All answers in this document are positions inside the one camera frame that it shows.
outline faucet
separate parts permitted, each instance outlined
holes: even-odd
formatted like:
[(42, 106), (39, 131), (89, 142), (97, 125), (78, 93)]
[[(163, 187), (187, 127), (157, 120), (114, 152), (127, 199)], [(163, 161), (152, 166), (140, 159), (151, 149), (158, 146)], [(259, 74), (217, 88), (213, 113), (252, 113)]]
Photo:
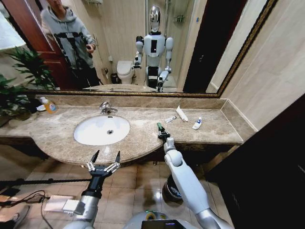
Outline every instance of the faucet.
[(110, 113), (110, 112), (118, 112), (117, 109), (112, 108), (109, 102), (104, 102), (100, 105), (101, 114)]

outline robot chest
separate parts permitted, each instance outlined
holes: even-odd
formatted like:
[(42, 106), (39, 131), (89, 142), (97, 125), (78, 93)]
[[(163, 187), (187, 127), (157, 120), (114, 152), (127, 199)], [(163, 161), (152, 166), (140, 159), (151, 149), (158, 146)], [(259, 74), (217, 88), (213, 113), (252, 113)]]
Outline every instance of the robot chest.
[(144, 51), (151, 57), (161, 56), (164, 52), (165, 37), (162, 35), (147, 35), (144, 37)]

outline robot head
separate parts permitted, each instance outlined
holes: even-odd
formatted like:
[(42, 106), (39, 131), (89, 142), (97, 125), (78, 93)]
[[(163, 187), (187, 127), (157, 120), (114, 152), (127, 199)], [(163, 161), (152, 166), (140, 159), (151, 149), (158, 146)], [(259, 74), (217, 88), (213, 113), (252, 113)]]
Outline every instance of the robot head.
[(160, 18), (161, 18), (160, 8), (157, 6), (153, 6), (149, 13), (149, 20), (151, 22), (152, 32), (158, 31), (160, 25)]

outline gold mirror frame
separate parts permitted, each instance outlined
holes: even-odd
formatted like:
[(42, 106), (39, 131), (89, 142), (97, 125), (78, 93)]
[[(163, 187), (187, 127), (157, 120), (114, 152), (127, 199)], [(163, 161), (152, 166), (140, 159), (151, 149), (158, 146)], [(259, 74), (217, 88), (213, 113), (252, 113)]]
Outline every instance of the gold mirror frame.
[(154, 96), (154, 97), (195, 97), (195, 98), (219, 98), (232, 77), (234, 76), (240, 63), (243, 61), (252, 43), (257, 37), (264, 22), (268, 18), (278, 0), (268, 0), (251, 29), (247, 39), (243, 43), (237, 57), (220, 85), (217, 93), (156, 93), (156, 92), (99, 92), (99, 91), (48, 91), (48, 90), (28, 90), (25, 94), (57, 94), (57, 95), (106, 95), (106, 96)]

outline toilet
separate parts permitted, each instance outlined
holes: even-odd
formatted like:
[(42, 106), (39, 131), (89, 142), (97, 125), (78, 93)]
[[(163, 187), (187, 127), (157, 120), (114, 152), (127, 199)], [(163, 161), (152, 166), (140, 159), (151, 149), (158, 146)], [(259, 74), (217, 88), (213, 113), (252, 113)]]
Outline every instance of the toilet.
[(134, 69), (132, 69), (132, 61), (118, 61), (116, 70), (122, 84), (132, 83), (132, 76), (134, 74)]

